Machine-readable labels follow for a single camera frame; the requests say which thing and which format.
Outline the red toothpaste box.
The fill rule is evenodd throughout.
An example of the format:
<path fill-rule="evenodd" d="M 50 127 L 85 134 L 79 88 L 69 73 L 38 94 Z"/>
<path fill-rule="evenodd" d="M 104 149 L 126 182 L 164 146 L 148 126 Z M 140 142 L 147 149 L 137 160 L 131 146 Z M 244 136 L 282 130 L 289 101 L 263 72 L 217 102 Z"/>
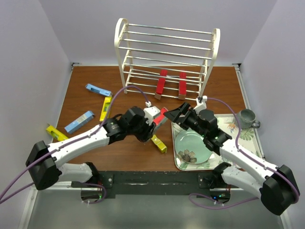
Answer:
<path fill-rule="evenodd" d="M 164 115 L 164 113 L 167 111 L 168 109 L 163 107 L 160 110 L 160 114 L 157 115 L 157 117 L 153 120 L 153 123 L 155 124 L 155 130 L 160 128 L 167 121 L 167 117 Z"/>
<path fill-rule="evenodd" d="M 186 98 L 186 73 L 180 72 L 179 75 L 179 94 L 178 99 L 184 100 Z"/>
<path fill-rule="evenodd" d="M 154 94 L 154 97 L 158 100 L 160 100 L 162 97 L 163 89 L 164 89 L 165 82 L 166 82 L 166 76 L 167 76 L 167 70 L 161 70 L 160 78 L 158 80 L 156 91 Z"/>

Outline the yellow toothpaste box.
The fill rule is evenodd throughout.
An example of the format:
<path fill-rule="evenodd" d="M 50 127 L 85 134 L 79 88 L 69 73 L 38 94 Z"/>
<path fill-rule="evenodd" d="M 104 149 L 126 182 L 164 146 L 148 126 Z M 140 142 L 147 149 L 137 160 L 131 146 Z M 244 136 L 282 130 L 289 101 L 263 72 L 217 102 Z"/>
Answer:
<path fill-rule="evenodd" d="M 109 117 L 109 107 L 112 101 L 112 97 L 105 97 L 104 101 L 103 101 L 103 106 L 102 106 L 102 110 L 101 110 L 101 115 L 99 118 L 99 121 L 102 122 L 105 118 Z"/>
<path fill-rule="evenodd" d="M 151 140 L 161 153 L 167 152 L 167 146 L 156 135 L 153 135 Z"/>

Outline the yellow toothpaste box edge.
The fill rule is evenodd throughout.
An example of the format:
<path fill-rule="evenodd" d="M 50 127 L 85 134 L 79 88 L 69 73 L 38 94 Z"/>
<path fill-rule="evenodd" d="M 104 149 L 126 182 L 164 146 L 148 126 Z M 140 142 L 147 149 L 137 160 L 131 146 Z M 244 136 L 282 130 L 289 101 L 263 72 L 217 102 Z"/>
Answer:
<path fill-rule="evenodd" d="M 57 141 L 64 141 L 69 139 L 65 134 L 63 134 L 62 132 L 60 132 L 59 130 L 57 130 L 54 126 L 49 125 L 46 128 L 46 131 L 48 134 L 50 134 L 54 139 L 56 139 Z"/>

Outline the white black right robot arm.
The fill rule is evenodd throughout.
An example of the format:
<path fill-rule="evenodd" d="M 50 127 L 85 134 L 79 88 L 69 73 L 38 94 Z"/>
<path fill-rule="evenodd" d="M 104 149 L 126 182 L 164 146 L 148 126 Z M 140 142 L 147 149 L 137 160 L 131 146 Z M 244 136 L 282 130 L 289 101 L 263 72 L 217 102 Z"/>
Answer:
<path fill-rule="evenodd" d="M 239 187 L 260 199 L 271 213 L 278 216 L 299 201 L 300 191 L 292 170 L 285 165 L 278 167 L 246 151 L 236 139 L 218 127 L 213 111 L 196 110 L 183 103 L 164 115 L 182 129 L 192 129 L 201 135 L 209 150 L 241 167 L 237 169 L 228 163 L 221 163 L 213 171 L 215 186 L 228 184 Z"/>

